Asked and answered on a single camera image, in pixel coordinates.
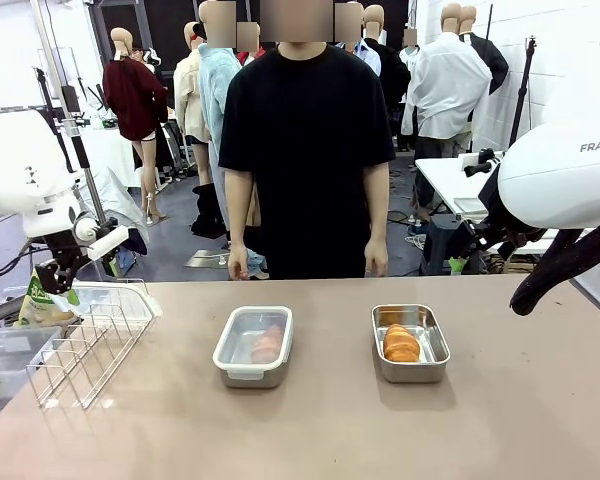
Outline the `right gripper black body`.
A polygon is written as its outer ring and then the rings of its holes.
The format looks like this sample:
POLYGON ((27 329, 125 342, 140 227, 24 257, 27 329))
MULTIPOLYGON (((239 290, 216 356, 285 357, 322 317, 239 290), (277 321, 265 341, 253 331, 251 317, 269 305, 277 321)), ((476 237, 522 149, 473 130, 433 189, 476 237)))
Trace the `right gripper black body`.
POLYGON ((473 232, 473 245, 477 251, 495 249, 501 258, 510 258, 518 249, 513 233, 505 227, 484 220, 473 224, 473 232))

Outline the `person's left hand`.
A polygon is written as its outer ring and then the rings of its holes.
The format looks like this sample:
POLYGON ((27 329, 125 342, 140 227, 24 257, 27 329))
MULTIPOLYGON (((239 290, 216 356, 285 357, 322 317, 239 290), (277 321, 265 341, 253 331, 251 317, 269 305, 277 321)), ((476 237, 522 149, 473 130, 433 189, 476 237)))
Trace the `person's left hand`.
POLYGON ((385 240, 370 239, 365 250, 367 276, 385 277, 388 271, 388 252, 385 240))

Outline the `person's right hand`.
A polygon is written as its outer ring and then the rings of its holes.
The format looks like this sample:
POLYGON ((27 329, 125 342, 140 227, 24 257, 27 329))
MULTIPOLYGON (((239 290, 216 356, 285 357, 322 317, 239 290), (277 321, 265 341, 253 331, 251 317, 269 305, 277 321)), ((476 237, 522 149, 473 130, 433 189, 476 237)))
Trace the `person's right hand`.
POLYGON ((232 242, 227 262, 232 280, 248 280, 248 251, 244 244, 232 242))

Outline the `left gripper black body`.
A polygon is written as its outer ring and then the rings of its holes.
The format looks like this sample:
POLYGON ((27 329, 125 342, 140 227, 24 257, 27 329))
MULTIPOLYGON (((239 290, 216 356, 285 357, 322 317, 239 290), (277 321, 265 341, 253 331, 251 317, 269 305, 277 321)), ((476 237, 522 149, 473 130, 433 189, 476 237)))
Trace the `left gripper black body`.
POLYGON ((91 262, 85 248, 73 234, 50 234, 47 236, 49 248, 56 265, 57 273, 77 273, 91 262))

